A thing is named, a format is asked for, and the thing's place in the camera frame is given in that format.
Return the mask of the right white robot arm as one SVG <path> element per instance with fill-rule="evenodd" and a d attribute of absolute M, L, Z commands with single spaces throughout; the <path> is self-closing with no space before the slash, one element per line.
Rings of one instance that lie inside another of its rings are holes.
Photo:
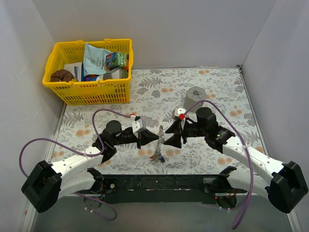
<path fill-rule="evenodd" d="M 175 108 L 172 111 L 174 122 L 166 130 L 173 136 L 164 144 L 181 148 L 187 138 L 203 137 L 212 149 L 253 169 L 253 175 L 244 177 L 236 168 L 226 168 L 211 186 L 229 192 L 232 189 L 249 190 L 252 184 L 253 193 L 267 198 L 283 213 L 290 213 L 308 193 L 309 188 L 297 163 L 284 163 L 252 147 L 245 147 L 238 136 L 218 124 L 216 115 L 208 107 L 199 108 L 196 116 L 197 121 L 193 121 L 186 117 L 185 109 Z"/>

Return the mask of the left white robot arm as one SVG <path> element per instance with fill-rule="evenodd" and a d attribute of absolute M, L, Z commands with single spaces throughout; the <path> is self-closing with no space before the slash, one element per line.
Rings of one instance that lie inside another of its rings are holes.
<path fill-rule="evenodd" d="M 94 167 L 111 159 L 116 154 L 116 145 L 136 144 L 141 148 L 158 138 L 143 126 L 141 119 L 125 130 L 119 121 L 112 120 L 81 155 L 50 164 L 44 160 L 37 163 L 21 188 L 22 193 L 39 213 L 68 194 L 81 190 L 98 193 L 104 187 L 104 177 Z"/>

